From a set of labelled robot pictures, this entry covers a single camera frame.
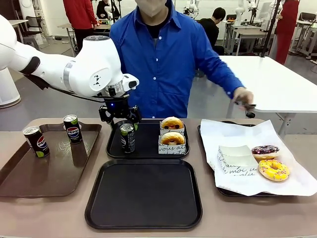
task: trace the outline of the empty black tray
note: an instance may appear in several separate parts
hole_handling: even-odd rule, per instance
[[[112,130],[106,152],[116,159],[176,159],[189,153],[189,141],[185,126],[186,153],[184,155],[159,154],[159,122],[160,120],[142,120],[135,132],[135,151],[127,154],[121,147],[120,126],[128,121],[119,121]]]
[[[228,124],[236,124],[236,125],[239,125],[233,121],[222,121],[223,123],[228,123]],[[253,124],[241,124],[243,126],[248,126],[248,127],[253,127],[255,125]],[[198,126],[198,132],[199,132],[199,135],[200,137],[202,138],[202,134],[201,134],[201,131],[200,131],[200,125]],[[236,192],[233,192],[233,191],[229,191],[229,190],[226,190],[226,189],[223,189],[223,188],[219,188],[217,187],[218,191],[220,193],[222,193],[223,195],[225,196],[228,196],[228,197],[246,197],[245,195],[243,194],[239,194],[239,193],[236,193]],[[265,193],[265,192],[261,192],[259,194],[256,194],[256,195],[253,195],[251,197],[277,197],[278,195],[275,195],[275,194],[271,194],[271,193]]]
[[[95,229],[187,229],[202,217],[193,167],[182,160],[112,160],[99,170],[85,218]]]

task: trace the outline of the person in red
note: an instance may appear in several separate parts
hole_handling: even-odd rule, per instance
[[[94,33],[99,25],[95,19],[90,0],[63,0],[66,16],[74,28],[78,50],[83,48],[83,41]]]
[[[296,27],[298,6],[298,0],[285,0],[283,10],[277,16],[279,21],[276,26],[277,51],[275,60],[280,64],[285,64],[288,55],[288,49]]]

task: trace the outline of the glazed donut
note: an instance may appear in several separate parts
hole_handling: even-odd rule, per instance
[[[161,125],[163,129],[170,129],[170,130],[181,129],[184,127],[183,122],[176,117],[165,118],[162,121]]]
[[[278,160],[260,161],[259,172],[272,181],[284,181],[287,180],[289,176],[288,167]]]
[[[168,132],[161,136],[160,142],[164,145],[182,145],[185,144],[185,138],[178,132]]]
[[[251,151],[252,155],[257,160],[269,160],[279,156],[279,148],[274,145],[263,145],[254,147]]]

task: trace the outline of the person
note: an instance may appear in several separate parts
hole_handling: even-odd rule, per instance
[[[137,7],[111,27],[123,73],[140,80],[130,92],[143,118],[187,117],[189,94],[200,68],[231,99],[253,94],[212,50],[203,27],[177,12],[172,0],[135,0]]]
[[[280,64],[285,64],[296,27],[299,1],[285,0],[282,3],[283,10],[276,16],[278,19],[276,34],[269,56]]]
[[[215,45],[219,35],[219,28],[217,25],[224,20],[225,16],[225,9],[218,7],[213,12],[211,18],[203,18],[199,21],[206,32],[212,49],[220,56],[224,55],[224,47]]]
[[[109,4],[110,0],[101,0],[98,3],[97,6],[97,17],[99,19],[107,19],[108,18],[108,14],[105,11],[105,6],[110,6]],[[116,5],[114,5],[114,12],[113,12],[113,17],[115,17],[116,19],[119,18],[120,13],[118,11],[118,8],[116,7]]]
[[[90,0],[63,0],[66,16],[74,28],[78,51],[83,48],[83,41],[94,34],[99,25],[95,19]]]

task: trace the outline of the box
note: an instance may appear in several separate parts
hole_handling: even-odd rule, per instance
[[[166,134],[166,133],[168,133],[168,132],[178,132],[178,133],[180,133],[180,134],[182,134],[183,136],[184,136],[184,134],[185,134],[185,124],[184,124],[184,122],[182,121],[182,123],[183,123],[183,125],[184,125],[184,127],[183,128],[180,128],[180,129],[164,129],[164,128],[162,128],[162,122],[160,121],[159,122],[159,134],[160,135],[164,135],[164,134]]]
[[[158,153],[170,155],[184,155],[186,153],[186,138],[185,144],[182,145],[164,145],[160,143],[161,136],[158,137]]]
[[[222,171],[230,176],[254,176],[258,163],[248,146],[219,146],[218,160]]]

